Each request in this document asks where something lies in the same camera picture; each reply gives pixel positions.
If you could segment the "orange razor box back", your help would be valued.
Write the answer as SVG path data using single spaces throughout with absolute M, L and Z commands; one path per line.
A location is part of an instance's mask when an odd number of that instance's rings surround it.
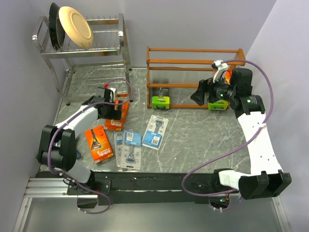
M 129 102 L 122 105 L 112 106 L 112 117 L 111 119 L 105 120 L 103 128 L 110 131 L 121 131 L 126 121 L 128 109 Z

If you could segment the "blue razor blister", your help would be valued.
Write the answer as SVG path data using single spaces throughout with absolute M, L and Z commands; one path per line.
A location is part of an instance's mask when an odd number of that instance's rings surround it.
M 142 138 L 142 145 L 159 150 L 164 138 L 169 120 L 160 116 L 151 115 L 145 133 Z
M 116 166 L 120 168 L 123 167 L 123 138 L 123 131 L 114 133 Z
M 122 157 L 120 167 L 139 170 L 141 167 L 142 134 L 131 130 L 123 131 Z

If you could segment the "green black razor box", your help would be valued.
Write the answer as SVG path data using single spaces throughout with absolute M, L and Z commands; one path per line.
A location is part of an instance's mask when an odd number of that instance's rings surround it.
M 168 87 L 154 87 L 152 91 L 152 108 L 169 109 L 170 97 Z
M 214 103 L 208 103 L 208 109 L 210 111 L 225 111 L 228 108 L 228 102 L 224 100 L 219 100 Z

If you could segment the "wooden two-tier shelf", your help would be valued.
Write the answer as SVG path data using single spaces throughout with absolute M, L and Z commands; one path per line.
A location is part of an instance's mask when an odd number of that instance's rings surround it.
M 152 108 L 154 103 L 154 88 L 197 88 L 198 81 L 193 80 L 189 74 L 198 72 L 213 75 L 211 65 L 214 59 L 175 59 L 175 58 L 151 58 L 151 52 L 179 53 L 210 53 L 210 54 L 234 54 L 233 61 L 227 63 L 228 69 L 244 66 L 246 57 L 243 50 L 231 49 L 187 49 L 187 48 L 150 48 L 147 47 L 147 107 Z

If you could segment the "orange Fusion5 razor box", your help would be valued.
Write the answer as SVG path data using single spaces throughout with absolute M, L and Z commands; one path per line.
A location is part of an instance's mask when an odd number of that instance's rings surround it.
M 218 69 L 214 73 L 213 82 L 223 81 L 225 84 L 230 84 L 230 79 L 232 76 L 232 69 L 231 68 L 222 68 Z

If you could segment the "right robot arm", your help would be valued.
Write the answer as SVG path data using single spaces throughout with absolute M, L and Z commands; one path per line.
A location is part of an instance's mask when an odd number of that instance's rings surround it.
M 212 78 L 200 80 L 197 91 L 191 95 L 191 99 L 200 106 L 205 100 L 211 103 L 225 100 L 234 110 L 248 142 L 251 171 L 244 174 L 232 169 L 215 170 L 211 187 L 216 192 L 230 187 L 238 190 L 246 200 L 277 197 L 292 182 L 291 175 L 282 170 L 275 156 L 264 122 L 267 114 L 263 100 L 252 94 L 252 77 L 251 70 L 235 68 L 228 84 Z

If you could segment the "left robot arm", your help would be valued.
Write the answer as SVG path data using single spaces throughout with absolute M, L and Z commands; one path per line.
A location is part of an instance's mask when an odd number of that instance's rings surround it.
M 98 119 L 120 119 L 126 103 L 92 96 L 64 122 L 46 125 L 41 132 L 38 163 L 47 166 L 53 174 L 67 175 L 85 194 L 97 190 L 94 172 L 77 160 L 76 138 Z

